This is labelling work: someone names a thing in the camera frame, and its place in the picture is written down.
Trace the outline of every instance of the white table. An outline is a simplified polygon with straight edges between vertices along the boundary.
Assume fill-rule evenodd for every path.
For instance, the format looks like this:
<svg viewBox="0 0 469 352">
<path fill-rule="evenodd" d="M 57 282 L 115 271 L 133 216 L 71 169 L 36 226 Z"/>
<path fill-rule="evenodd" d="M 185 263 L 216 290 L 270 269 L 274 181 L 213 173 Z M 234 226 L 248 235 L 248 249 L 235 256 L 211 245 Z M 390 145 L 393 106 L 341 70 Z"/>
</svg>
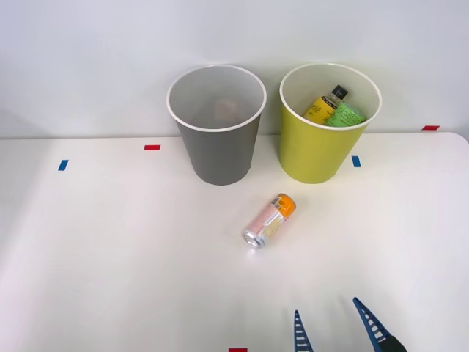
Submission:
<svg viewBox="0 0 469 352">
<path fill-rule="evenodd" d="M 295 309 L 315 352 L 372 351 L 354 296 L 409 352 L 469 351 L 469 144 L 367 134 L 315 186 L 276 144 L 217 187 L 180 138 L 0 141 L 0 351 L 293 352 Z M 250 250 L 278 192 L 298 210 Z"/>
</svg>

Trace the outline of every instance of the beverage can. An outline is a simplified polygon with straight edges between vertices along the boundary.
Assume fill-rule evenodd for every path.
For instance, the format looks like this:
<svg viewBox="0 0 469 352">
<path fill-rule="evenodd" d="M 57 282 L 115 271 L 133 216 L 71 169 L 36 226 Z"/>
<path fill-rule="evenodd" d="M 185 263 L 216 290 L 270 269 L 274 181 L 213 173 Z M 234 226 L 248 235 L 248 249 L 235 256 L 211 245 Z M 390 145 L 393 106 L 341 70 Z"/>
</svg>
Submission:
<svg viewBox="0 0 469 352">
<path fill-rule="evenodd" d="M 293 199 L 280 193 L 245 228 L 243 238 L 255 249 L 263 247 L 295 209 L 296 204 Z"/>
</svg>

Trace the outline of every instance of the white wall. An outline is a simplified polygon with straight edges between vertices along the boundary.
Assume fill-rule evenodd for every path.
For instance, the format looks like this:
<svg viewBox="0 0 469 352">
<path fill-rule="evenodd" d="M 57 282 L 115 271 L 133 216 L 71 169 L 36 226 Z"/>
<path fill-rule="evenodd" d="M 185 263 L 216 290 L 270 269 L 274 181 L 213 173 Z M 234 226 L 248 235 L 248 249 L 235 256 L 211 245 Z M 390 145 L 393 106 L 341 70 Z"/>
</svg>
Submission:
<svg viewBox="0 0 469 352">
<path fill-rule="evenodd" d="M 178 134 L 168 85 L 207 63 L 254 71 L 278 132 L 278 85 L 310 61 L 380 86 L 371 131 L 469 137 L 467 0 L 9 0 L 0 5 L 0 137 Z"/>
</svg>

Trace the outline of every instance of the object inside gray bin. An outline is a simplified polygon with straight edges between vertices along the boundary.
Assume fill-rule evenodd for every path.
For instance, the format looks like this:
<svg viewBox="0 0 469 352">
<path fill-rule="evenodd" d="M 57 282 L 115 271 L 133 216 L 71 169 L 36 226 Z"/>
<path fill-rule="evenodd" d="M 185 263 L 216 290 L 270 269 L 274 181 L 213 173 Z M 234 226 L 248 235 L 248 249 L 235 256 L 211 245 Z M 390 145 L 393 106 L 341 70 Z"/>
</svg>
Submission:
<svg viewBox="0 0 469 352">
<path fill-rule="evenodd" d="M 250 119 L 252 110 L 232 99 L 214 98 L 195 114 L 191 124 L 199 128 L 229 128 Z"/>
</svg>

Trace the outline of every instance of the white rim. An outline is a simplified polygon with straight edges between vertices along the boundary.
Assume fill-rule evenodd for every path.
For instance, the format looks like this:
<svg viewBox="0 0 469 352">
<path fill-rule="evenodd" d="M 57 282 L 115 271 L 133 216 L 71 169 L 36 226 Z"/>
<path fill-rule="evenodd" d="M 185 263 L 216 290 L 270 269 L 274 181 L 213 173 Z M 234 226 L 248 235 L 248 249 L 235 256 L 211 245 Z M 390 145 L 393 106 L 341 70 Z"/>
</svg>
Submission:
<svg viewBox="0 0 469 352">
<path fill-rule="evenodd" d="M 234 125 L 234 126 L 231 126 L 231 127 L 226 127 L 226 128 L 200 128 L 200 127 L 196 127 L 196 126 L 193 126 L 191 124 L 188 124 L 187 122 L 185 121 L 182 121 L 179 117 L 176 116 L 176 114 L 173 112 L 173 109 L 171 109 L 171 105 L 169 104 L 169 97 L 171 95 L 171 91 L 173 90 L 173 87 L 174 85 L 176 85 L 176 83 L 184 76 L 188 75 L 189 73 L 192 73 L 194 71 L 197 71 L 197 70 L 203 70 L 205 68 L 208 68 L 208 67 L 230 67 L 230 68 L 234 68 L 236 70 L 240 70 L 240 71 L 243 71 L 244 73 L 247 73 L 249 74 L 250 76 L 254 77 L 254 79 L 259 83 L 259 85 L 261 86 L 262 88 L 262 94 L 264 95 L 264 100 L 262 101 L 262 105 L 259 109 L 259 111 L 253 116 L 253 117 L 250 117 L 248 120 L 246 120 L 245 122 L 242 122 L 240 123 L 239 125 Z M 192 70 L 189 70 L 187 71 L 186 73 L 183 73 L 181 76 L 179 76 L 178 78 L 176 78 L 176 80 L 172 83 L 172 85 L 169 87 L 168 89 L 168 94 L 166 95 L 166 107 L 168 108 L 169 110 L 169 113 L 171 114 L 171 116 L 173 116 L 173 119 L 175 119 L 176 121 L 178 121 L 178 123 L 180 123 L 181 125 L 184 125 L 185 127 L 187 128 L 190 128 L 192 130 L 196 130 L 196 131 L 201 131 L 201 132 L 227 132 L 227 131 L 231 131 L 231 130 L 236 130 L 237 128 L 241 128 L 247 124 L 249 124 L 250 122 L 254 121 L 256 119 L 256 117 L 258 117 L 260 115 L 260 113 L 262 112 L 262 110 L 264 110 L 264 107 L 265 107 L 265 104 L 267 102 L 267 90 L 265 90 L 265 86 L 264 84 L 262 83 L 262 81 L 259 79 L 259 77 L 257 77 L 256 75 L 254 75 L 251 71 L 248 71 L 244 68 L 241 68 L 241 67 L 238 67 L 238 66 L 233 66 L 233 65 L 206 65 L 206 66 L 202 66 L 202 67 L 197 67 L 197 68 L 194 68 Z"/>
<path fill-rule="evenodd" d="M 298 71 L 298 70 L 301 70 L 302 68 L 305 68 L 305 67 L 308 67 L 308 66 L 313 66 L 313 65 L 333 65 L 333 66 L 339 66 L 339 67 L 343 67 L 343 68 L 346 68 L 348 70 L 351 70 L 355 73 L 357 73 L 358 75 L 364 77 L 375 89 L 376 89 L 376 92 L 378 94 L 378 98 L 380 100 L 380 104 L 378 106 L 378 109 L 376 110 L 376 112 L 373 114 L 373 116 L 371 116 L 367 121 L 365 122 L 362 122 L 360 125 L 355 125 L 355 126 L 350 126 L 350 127 L 330 127 L 330 126 L 324 126 L 324 125 L 320 125 L 318 123 L 314 123 L 312 121 L 309 121 L 307 119 L 305 119 L 304 117 L 301 117 L 300 115 L 298 115 L 296 112 L 293 111 L 292 108 L 290 108 L 290 106 L 287 104 L 287 102 L 285 101 L 285 97 L 284 97 L 284 83 L 285 81 L 290 77 L 291 74 L 293 74 L 295 71 Z M 356 128 L 362 128 L 363 126 L 366 126 L 368 125 L 375 117 L 376 115 L 378 115 L 378 113 L 380 112 L 381 110 L 381 105 L 383 103 L 383 99 L 381 97 L 381 92 L 380 92 L 380 89 L 377 87 L 377 85 L 370 79 L 370 77 L 368 77 L 367 75 L 365 75 L 364 73 L 356 70 L 355 68 L 351 68 L 351 67 L 348 67 L 348 66 L 345 66 L 345 65 L 341 65 L 341 64 L 335 64 L 335 63 L 332 63 L 332 62 L 315 62 L 315 63 L 312 63 L 312 64 L 306 64 L 306 65 L 301 65 L 299 67 L 296 67 L 294 68 L 293 70 L 291 70 L 290 72 L 287 73 L 287 75 L 284 77 L 284 79 L 281 80 L 281 83 L 280 83 L 280 99 L 281 99 L 281 102 L 284 104 L 284 106 L 287 108 L 287 110 L 293 115 L 295 116 L 297 119 L 300 119 L 301 121 L 303 121 L 304 123 L 307 123 L 308 125 L 311 125 L 311 126 L 314 126 L 314 127 L 318 127 L 318 128 L 322 128 L 322 129 L 325 129 L 325 130 L 332 130 L 332 131 L 349 131 L 349 130 L 355 130 Z"/>
</svg>

